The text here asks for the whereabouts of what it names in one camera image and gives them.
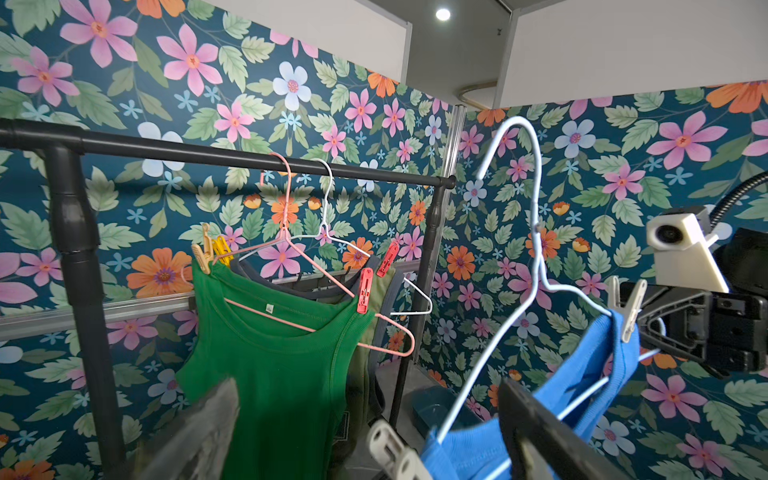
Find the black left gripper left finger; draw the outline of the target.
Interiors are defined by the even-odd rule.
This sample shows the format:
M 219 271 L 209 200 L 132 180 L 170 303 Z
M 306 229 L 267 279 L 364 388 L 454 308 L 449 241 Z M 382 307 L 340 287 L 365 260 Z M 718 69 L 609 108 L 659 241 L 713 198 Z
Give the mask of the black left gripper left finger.
M 240 405 L 227 378 L 134 455 L 136 479 L 221 479 Z

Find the white clothespin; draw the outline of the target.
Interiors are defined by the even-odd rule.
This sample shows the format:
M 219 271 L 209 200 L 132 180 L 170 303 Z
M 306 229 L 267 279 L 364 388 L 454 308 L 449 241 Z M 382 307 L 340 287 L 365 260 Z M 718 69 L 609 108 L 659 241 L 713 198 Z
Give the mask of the white clothespin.
M 383 419 L 370 427 L 366 444 L 371 457 L 393 480 L 432 480 L 417 452 Z
M 608 309 L 612 313 L 622 316 L 621 341 L 629 343 L 635 330 L 638 315 L 642 310 L 642 302 L 647 292 L 648 282 L 645 279 L 640 279 L 635 283 L 626 301 L 622 301 L 620 297 L 621 291 L 618 276 L 609 277 L 606 285 Z

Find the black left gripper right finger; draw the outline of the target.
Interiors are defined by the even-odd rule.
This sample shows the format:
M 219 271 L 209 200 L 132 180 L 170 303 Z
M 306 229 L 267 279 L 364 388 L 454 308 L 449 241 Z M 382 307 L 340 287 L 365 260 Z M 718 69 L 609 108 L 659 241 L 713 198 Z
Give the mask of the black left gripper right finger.
M 498 418 L 513 479 L 627 477 L 516 382 L 505 381 L 499 387 Z

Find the blue tank top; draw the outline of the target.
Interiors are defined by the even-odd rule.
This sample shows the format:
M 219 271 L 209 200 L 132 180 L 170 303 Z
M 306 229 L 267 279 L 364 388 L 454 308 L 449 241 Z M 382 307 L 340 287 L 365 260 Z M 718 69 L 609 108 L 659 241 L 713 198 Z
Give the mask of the blue tank top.
M 552 377 L 534 392 L 534 398 L 552 414 L 562 414 L 596 384 L 608 362 L 612 370 L 608 383 L 573 409 L 563 423 L 587 442 L 598 421 L 637 369 L 640 336 L 633 332 L 622 340 L 624 321 L 601 316 L 588 328 L 576 350 Z M 434 479 L 486 479 L 509 460 L 499 421 L 494 418 L 478 426 L 455 430 L 438 442 L 432 432 L 421 455 Z

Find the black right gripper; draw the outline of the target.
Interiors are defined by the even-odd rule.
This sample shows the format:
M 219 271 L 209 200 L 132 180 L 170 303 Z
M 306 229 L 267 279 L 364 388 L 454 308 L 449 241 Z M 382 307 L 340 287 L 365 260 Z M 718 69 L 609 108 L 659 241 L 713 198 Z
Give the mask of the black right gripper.
M 708 292 L 705 303 L 706 347 L 686 340 L 666 323 L 639 327 L 640 361 L 669 356 L 692 362 L 704 376 L 720 371 L 756 373 L 767 366 L 767 234 L 739 228 L 730 242 L 710 252 L 704 240 L 693 244 L 683 261 L 685 284 Z M 625 306 L 638 282 L 619 286 Z M 648 284 L 642 312 L 671 312 L 684 308 L 690 290 Z

